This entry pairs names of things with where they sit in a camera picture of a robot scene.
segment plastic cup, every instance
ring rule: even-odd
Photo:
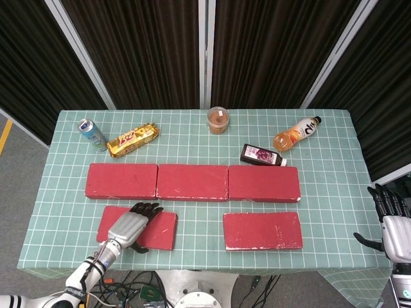
[[[211,133],[219,135],[229,127],[229,112],[223,107],[213,107],[208,110],[207,123]]]

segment orange juice bottle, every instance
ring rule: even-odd
[[[320,117],[303,119],[296,125],[291,127],[289,130],[276,135],[276,137],[274,138],[274,146],[279,151],[289,150],[298,141],[312,135],[320,123]]]

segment black curtain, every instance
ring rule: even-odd
[[[358,3],[217,1],[211,105],[299,108]]]
[[[411,1],[378,1],[310,108],[350,111],[371,180],[411,163]]]
[[[0,25],[5,112],[49,144],[62,109],[106,109],[44,1],[1,1]]]
[[[117,108],[198,108],[198,1],[62,2]]]

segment soda can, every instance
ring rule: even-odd
[[[98,129],[96,123],[90,119],[82,119],[78,123],[77,129],[98,151],[107,150],[107,140]]]

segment gray carpet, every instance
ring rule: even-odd
[[[0,133],[6,119],[0,115]],[[29,298],[46,296],[61,291],[64,278],[42,280],[17,270],[17,260],[33,211],[47,149],[13,126],[0,156],[0,294],[18,294]],[[124,271],[108,271],[106,277],[122,281]],[[232,307],[237,308],[247,294],[253,277],[240,276],[234,286]],[[268,277],[263,277],[257,289],[242,307],[250,307],[264,288]],[[389,285],[382,297],[384,308],[395,307]],[[136,301],[133,307],[142,307]],[[353,307],[317,272],[282,275],[265,307]]]

